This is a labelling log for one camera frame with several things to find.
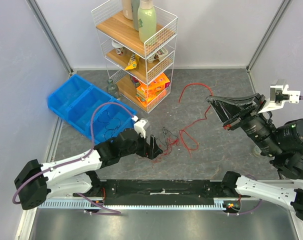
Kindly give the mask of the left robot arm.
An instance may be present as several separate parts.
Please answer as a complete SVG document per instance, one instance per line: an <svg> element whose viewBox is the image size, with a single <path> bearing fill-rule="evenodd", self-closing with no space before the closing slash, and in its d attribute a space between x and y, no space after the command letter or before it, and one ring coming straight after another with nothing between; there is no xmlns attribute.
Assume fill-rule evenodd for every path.
<svg viewBox="0 0 303 240"><path fill-rule="evenodd" d="M12 202L21 205L23 210L31 210L61 195L95 197L102 189L96 170L117 164L129 155L153 160L162 153L154 136L146 138L133 128L126 128L116 137L78 155L46 163L30 160L14 180L16 191Z"/></svg>

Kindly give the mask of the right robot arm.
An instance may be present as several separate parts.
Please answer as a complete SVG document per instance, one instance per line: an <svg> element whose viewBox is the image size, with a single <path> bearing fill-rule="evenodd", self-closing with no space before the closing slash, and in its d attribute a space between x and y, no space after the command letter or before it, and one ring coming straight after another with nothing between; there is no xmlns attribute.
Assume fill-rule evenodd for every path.
<svg viewBox="0 0 303 240"><path fill-rule="evenodd" d="M224 129L242 129L261 155L270 157L270 164L293 182L293 187L276 187L227 171L220 184L221 193L226 197L250 196L274 203L303 221L303 118L275 127L272 119L262 113L267 102L259 93L246 97L210 95L206 101Z"/></svg>

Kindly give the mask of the green bottle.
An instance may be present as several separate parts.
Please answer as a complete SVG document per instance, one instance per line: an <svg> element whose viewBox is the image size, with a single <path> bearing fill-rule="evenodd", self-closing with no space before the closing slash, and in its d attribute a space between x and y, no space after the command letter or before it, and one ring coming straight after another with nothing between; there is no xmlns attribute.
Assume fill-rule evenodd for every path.
<svg viewBox="0 0 303 240"><path fill-rule="evenodd" d="M137 11L139 39L145 43L157 32L157 14L152 0L141 0Z"/></svg>

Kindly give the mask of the blue plastic bin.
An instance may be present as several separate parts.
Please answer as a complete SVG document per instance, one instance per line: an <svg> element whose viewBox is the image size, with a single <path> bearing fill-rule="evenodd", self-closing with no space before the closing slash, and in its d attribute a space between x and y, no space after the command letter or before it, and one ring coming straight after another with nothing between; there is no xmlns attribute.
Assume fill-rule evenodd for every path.
<svg viewBox="0 0 303 240"><path fill-rule="evenodd" d="M137 111L109 95L104 90L75 74L47 99L47 105L61 119L86 136L91 136L94 110L101 107L93 119L95 144L116 137L127 128L133 128L132 115Z"/></svg>

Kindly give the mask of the beige bottle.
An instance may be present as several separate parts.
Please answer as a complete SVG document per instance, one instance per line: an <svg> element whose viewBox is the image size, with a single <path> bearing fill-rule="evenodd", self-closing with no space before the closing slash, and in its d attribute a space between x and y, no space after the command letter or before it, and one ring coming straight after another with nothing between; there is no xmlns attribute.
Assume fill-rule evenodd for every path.
<svg viewBox="0 0 303 240"><path fill-rule="evenodd" d="M132 1L131 0L122 0L122 12L125 18L128 20L133 19L133 13L132 13Z"/></svg>

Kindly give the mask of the orange snack box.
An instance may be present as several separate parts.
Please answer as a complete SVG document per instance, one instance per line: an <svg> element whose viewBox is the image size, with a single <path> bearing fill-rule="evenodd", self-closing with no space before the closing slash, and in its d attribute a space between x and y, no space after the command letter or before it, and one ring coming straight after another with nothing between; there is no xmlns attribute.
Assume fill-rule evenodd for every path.
<svg viewBox="0 0 303 240"><path fill-rule="evenodd" d="M149 85L141 83L140 86L136 88L135 97L144 107L147 107L151 101L153 101L158 95L162 93L162 91L170 86L170 83L171 82L169 78L163 72Z"/></svg>

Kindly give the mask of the right glass bottle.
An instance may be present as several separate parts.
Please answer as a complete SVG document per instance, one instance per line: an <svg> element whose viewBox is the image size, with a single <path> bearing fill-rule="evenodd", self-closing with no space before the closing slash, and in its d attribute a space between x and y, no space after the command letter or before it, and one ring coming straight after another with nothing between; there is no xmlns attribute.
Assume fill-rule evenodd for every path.
<svg viewBox="0 0 303 240"><path fill-rule="evenodd" d="M255 146L252 150L253 154L257 157L260 157L261 156L261 149L258 147L258 146Z"/></svg>

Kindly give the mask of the glass bottle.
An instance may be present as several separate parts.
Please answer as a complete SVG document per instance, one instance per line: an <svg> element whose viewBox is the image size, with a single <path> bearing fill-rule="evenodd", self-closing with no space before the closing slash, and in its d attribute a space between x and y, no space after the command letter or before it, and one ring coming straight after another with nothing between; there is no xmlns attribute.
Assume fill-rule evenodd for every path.
<svg viewBox="0 0 303 240"><path fill-rule="evenodd" d="M115 99L117 99L117 100L121 99L120 90L112 79L109 79L107 81L106 91L107 91L108 94L113 96Z"/></svg>
<svg viewBox="0 0 303 240"><path fill-rule="evenodd" d="M252 150L253 154L257 157L260 157L261 156L261 149L258 147L258 146L255 146Z"/></svg>

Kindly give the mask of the left glass bottle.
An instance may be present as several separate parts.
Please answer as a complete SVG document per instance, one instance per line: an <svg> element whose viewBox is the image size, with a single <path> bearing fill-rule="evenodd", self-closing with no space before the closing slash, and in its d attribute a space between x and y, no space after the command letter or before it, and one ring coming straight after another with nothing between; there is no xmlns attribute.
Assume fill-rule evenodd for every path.
<svg viewBox="0 0 303 240"><path fill-rule="evenodd" d="M112 79L109 79L107 81L106 91L107 91L108 94L113 96L115 99L117 99L117 100L121 99L120 90Z"/></svg>

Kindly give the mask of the yellow snack bag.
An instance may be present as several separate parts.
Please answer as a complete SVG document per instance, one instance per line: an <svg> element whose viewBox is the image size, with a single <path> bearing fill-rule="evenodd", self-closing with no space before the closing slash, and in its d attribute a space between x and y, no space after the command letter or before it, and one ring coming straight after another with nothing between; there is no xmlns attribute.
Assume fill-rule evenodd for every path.
<svg viewBox="0 0 303 240"><path fill-rule="evenodd" d="M129 62L124 70L129 71L136 69L138 67L139 60L140 60L140 56L136 53L132 53L129 58Z"/></svg>

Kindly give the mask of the white cup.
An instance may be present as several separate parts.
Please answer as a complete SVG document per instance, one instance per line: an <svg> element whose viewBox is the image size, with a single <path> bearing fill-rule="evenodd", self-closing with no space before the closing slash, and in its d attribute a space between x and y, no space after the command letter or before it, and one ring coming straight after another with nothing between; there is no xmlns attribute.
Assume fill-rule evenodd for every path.
<svg viewBox="0 0 303 240"><path fill-rule="evenodd" d="M117 42L115 40L112 40L111 44L112 44L112 47L114 48L117 55L124 56L127 53L126 47L124 47L119 42Z"/></svg>

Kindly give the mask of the grey-green bottle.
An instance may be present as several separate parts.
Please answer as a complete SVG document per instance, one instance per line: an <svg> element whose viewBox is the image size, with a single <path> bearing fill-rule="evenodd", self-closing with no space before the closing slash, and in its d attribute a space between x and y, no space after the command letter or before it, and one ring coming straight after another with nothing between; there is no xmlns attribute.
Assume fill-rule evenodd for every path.
<svg viewBox="0 0 303 240"><path fill-rule="evenodd" d="M140 0L131 0L132 21L133 21L133 27L136 31L139 30L139 22L138 22L139 7L140 7Z"/></svg>

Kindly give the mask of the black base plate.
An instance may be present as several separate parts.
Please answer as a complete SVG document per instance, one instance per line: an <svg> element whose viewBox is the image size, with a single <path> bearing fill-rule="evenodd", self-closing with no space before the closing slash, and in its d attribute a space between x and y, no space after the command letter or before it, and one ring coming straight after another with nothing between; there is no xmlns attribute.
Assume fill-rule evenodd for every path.
<svg viewBox="0 0 303 240"><path fill-rule="evenodd" d="M105 203L119 206L212 205L214 198L239 198L207 179L107 179L101 187Z"/></svg>

